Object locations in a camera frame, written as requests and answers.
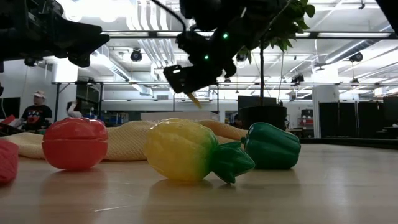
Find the ceiling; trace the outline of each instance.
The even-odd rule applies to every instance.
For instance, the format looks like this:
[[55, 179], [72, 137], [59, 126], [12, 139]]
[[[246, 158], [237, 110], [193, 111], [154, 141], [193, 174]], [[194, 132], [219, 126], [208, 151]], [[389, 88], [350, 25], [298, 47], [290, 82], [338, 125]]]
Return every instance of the ceiling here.
[[[64, 6], [66, 12], [72, 12], [68, 5], [72, 0], [59, 0]], [[137, 26], [128, 25], [129, 21], [141, 25], [141, 30], [159, 30], [167, 26], [167, 30], [179, 31], [181, 24], [172, 16], [162, 12], [158, 7], [153, 5], [150, 1], [145, 0], [79, 0], [76, 2], [86, 2], [85, 7], [80, 7], [80, 10], [68, 15], [69, 19], [76, 19], [77, 21], [99, 25], [103, 30], [120, 30], [127, 31], [135, 30]], [[178, 12], [179, 0], [163, 0], [163, 3]], [[381, 24], [388, 24], [387, 19], [378, 8], [374, 0], [365, 0], [366, 7], [359, 10], [361, 0], [309, 0], [310, 4], [314, 4], [317, 12], [313, 18], [305, 18], [305, 22], [311, 29], [309, 31], [338, 31], [338, 32], [369, 32], [378, 31]], [[189, 65], [187, 59], [188, 55], [180, 50], [174, 43], [175, 39], [171, 39], [171, 48], [175, 62], [183, 66]], [[142, 82], [156, 82], [161, 81], [154, 76], [154, 69], [156, 65], [151, 61], [147, 52], [144, 50], [139, 39], [111, 39], [107, 46], [109, 48], [109, 57], [112, 58], [124, 71], [128, 72], [129, 76], [135, 81]], [[155, 45], [160, 51], [162, 58], [167, 58], [159, 40], [155, 40]], [[299, 39], [292, 41], [293, 48], [288, 49], [284, 54], [277, 47], [272, 49], [268, 47], [264, 54], [264, 75], [267, 82], [280, 82], [280, 78], [290, 82], [292, 76], [302, 73], [304, 74], [306, 82], [314, 81], [314, 73], [318, 73], [317, 68], [309, 64], [307, 67], [299, 67], [306, 60], [313, 60], [313, 63], [319, 62], [322, 57], [335, 52], [343, 46], [352, 43], [352, 40], [336, 40], [336, 39], [320, 39], [309, 40]], [[385, 72], [380, 72], [377, 75], [366, 76], [382, 67], [398, 62], [398, 40], [382, 40], [370, 47], [361, 51], [363, 54], [363, 61], [352, 64], [349, 61], [339, 61], [337, 63], [323, 67], [321, 82], [330, 82], [330, 80], [337, 78], [338, 82], [349, 82], [353, 77], [365, 77], [361, 82], [374, 83], [383, 82], [384, 80], [392, 80], [398, 78], [398, 71], [396, 69], [388, 69]], [[142, 53], [142, 60], [140, 62], [133, 62], [130, 59], [130, 54], [133, 49], [140, 48]], [[259, 82], [259, 64], [260, 55], [259, 49], [252, 52], [252, 63], [248, 61], [239, 63], [237, 74], [232, 77], [232, 82]], [[101, 63], [101, 61], [92, 60], [89, 68], [79, 69], [80, 77], [93, 77], [95, 80], [104, 82], [113, 82], [117, 79], [113, 72]], [[127, 90], [127, 86], [107, 86], [112, 90]], [[223, 86], [225, 89], [233, 89], [236, 86]], [[240, 89], [256, 88], [256, 86], [239, 86]]]

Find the table surface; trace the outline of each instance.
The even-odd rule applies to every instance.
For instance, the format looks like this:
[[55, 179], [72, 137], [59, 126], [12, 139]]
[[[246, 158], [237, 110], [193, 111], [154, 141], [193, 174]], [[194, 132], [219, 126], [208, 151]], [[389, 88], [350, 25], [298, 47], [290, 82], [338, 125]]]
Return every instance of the table surface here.
[[0, 187], [0, 223], [398, 223], [398, 152], [306, 145], [287, 171], [254, 170], [226, 185], [165, 180], [147, 162], [62, 172], [21, 158]]

